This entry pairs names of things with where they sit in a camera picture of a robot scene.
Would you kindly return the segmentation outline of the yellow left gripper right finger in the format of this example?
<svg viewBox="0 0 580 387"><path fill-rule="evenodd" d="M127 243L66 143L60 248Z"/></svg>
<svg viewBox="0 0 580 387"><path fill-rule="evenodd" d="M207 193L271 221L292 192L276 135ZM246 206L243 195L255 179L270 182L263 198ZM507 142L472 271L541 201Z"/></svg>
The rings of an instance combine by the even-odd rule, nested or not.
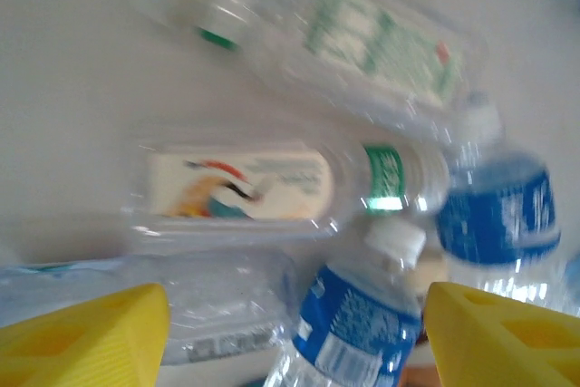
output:
<svg viewBox="0 0 580 387"><path fill-rule="evenodd" d="M580 387L580 318L437 282L423 320L442 387Z"/></svg>

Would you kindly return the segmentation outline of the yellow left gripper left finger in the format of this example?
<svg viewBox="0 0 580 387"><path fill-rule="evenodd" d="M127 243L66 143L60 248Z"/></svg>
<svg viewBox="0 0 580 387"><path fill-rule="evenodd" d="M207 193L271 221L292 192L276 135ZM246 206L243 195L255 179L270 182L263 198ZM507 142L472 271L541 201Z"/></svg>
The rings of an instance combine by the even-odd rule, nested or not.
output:
<svg viewBox="0 0 580 387"><path fill-rule="evenodd" d="M155 387L169 300L138 285L0 328L0 387Z"/></svg>

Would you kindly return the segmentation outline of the blue label water bottle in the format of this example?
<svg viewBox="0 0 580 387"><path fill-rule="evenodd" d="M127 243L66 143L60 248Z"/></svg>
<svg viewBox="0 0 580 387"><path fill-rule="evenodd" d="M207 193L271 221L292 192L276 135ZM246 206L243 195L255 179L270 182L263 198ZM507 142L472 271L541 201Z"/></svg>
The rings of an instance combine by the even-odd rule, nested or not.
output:
<svg viewBox="0 0 580 387"><path fill-rule="evenodd" d="M545 162L508 142L483 92L462 106L445 157L449 195L436 225L449 280L562 310L561 229Z"/></svg>
<svg viewBox="0 0 580 387"><path fill-rule="evenodd" d="M407 276L426 240L403 218L377 218L354 253L326 262L263 387L398 387L422 330Z"/></svg>

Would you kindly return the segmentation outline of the crushed clear plastic bottle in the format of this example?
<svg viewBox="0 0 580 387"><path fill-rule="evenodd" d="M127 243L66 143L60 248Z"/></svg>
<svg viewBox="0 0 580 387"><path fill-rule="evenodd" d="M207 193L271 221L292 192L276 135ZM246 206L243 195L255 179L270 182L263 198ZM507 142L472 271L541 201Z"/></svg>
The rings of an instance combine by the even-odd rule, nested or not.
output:
<svg viewBox="0 0 580 387"><path fill-rule="evenodd" d="M278 250L229 248L0 266L0 327L146 283L169 299L165 365L270 349L294 326L294 262Z"/></svg>

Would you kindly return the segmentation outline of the clear bottle bird label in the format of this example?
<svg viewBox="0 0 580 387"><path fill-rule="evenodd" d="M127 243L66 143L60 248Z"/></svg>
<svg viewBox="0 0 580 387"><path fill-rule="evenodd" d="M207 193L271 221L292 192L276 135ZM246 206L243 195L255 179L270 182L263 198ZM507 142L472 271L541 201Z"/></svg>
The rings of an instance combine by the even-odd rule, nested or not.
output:
<svg viewBox="0 0 580 387"><path fill-rule="evenodd" d="M417 142L333 131L213 129L140 135L131 154L130 226L174 247L331 237L362 215L431 215L448 166Z"/></svg>

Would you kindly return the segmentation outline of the clear bottle green label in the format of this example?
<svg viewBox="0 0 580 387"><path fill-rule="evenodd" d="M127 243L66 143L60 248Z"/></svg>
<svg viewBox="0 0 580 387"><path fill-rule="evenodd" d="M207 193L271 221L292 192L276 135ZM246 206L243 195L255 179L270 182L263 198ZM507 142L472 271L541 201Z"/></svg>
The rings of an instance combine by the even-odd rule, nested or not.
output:
<svg viewBox="0 0 580 387"><path fill-rule="evenodd" d="M129 0L151 21L238 50L273 88L451 143L484 44L415 0Z"/></svg>

